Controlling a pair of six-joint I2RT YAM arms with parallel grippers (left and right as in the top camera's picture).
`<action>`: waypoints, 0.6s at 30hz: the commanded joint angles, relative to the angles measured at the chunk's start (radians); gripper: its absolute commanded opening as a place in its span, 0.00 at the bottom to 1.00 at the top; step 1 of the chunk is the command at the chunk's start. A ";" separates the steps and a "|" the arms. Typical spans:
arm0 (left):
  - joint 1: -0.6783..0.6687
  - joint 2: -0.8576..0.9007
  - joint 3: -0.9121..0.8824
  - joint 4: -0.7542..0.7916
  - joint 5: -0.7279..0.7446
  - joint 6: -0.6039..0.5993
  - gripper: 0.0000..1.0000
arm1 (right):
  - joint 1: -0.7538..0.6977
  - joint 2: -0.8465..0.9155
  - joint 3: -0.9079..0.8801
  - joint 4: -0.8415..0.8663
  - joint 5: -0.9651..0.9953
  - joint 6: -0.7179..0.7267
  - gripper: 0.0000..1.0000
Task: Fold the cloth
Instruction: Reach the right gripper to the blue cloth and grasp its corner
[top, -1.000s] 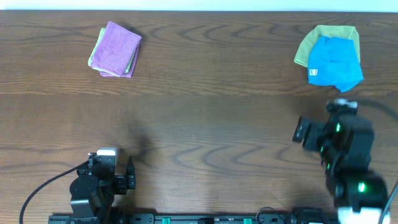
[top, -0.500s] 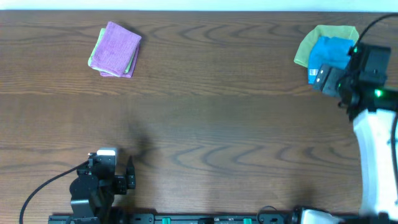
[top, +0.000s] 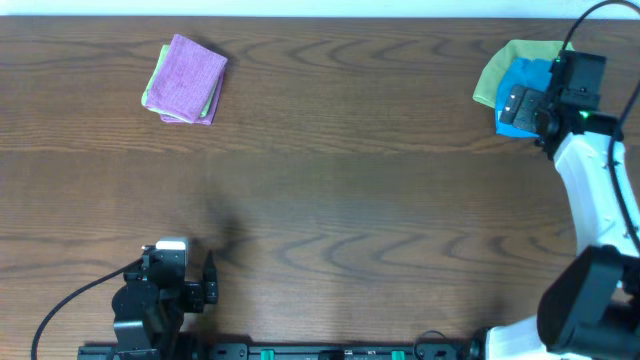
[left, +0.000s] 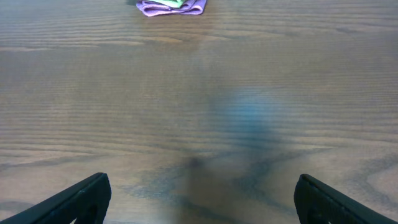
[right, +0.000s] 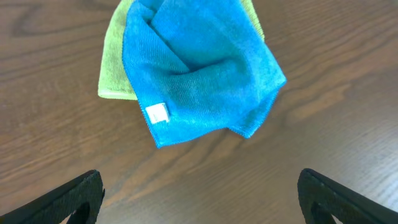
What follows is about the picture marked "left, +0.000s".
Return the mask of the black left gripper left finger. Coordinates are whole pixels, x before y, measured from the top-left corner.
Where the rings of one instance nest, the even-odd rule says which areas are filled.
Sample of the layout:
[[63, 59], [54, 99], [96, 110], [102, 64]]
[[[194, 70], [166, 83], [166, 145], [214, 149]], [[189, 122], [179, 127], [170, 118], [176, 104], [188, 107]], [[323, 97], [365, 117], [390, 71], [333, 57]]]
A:
[[98, 172], [1, 224], [102, 224], [110, 200], [108, 176]]

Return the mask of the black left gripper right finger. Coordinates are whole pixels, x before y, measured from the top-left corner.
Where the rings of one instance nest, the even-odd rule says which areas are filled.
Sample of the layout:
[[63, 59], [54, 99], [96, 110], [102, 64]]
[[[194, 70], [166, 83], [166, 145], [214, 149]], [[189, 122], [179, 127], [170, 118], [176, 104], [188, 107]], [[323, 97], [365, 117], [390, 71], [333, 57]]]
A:
[[308, 174], [298, 179], [294, 204], [301, 224], [397, 224]]

